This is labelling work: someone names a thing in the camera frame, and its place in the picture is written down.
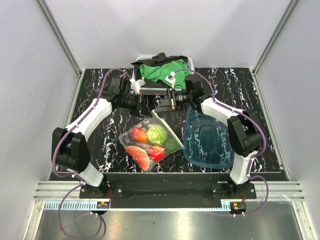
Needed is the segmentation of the clear zip top bag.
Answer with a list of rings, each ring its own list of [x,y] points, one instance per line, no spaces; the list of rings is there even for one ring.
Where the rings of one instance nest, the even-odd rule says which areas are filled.
[[[124,150],[143,172],[151,169],[168,156],[183,149],[183,144],[155,112],[118,137]]]

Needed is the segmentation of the fake green cabbage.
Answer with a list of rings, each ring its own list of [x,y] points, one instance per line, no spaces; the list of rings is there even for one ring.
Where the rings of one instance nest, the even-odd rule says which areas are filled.
[[[155,124],[147,130],[148,141],[155,145],[162,145],[168,139],[167,130],[160,124]]]

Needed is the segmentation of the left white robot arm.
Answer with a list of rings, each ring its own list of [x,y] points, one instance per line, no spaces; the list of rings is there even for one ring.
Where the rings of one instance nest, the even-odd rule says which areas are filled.
[[[133,116],[152,116],[140,88],[143,79],[125,80],[114,77],[109,84],[102,83],[97,98],[67,127],[57,127],[52,133],[52,166],[77,177],[97,198],[103,198],[110,187],[107,178],[93,166],[88,139],[98,125],[115,109],[129,110]]]

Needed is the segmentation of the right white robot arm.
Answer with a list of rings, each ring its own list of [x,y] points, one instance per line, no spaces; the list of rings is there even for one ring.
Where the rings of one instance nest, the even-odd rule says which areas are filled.
[[[173,111],[177,105],[189,103],[190,107],[227,126],[229,143],[234,151],[233,166],[228,182],[223,190],[232,198],[239,198],[248,188],[252,177],[250,169],[253,159],[266,149],[266,137],[260,127],[259,118],[253,109],[242,110],[217,100],[213,93],[206,94],[199,74],[189,74],[184,78],[185,88],[176,90],[175,72],[171,72],[165,80],[171,87],[162,102],[155,109],[156,113]]]

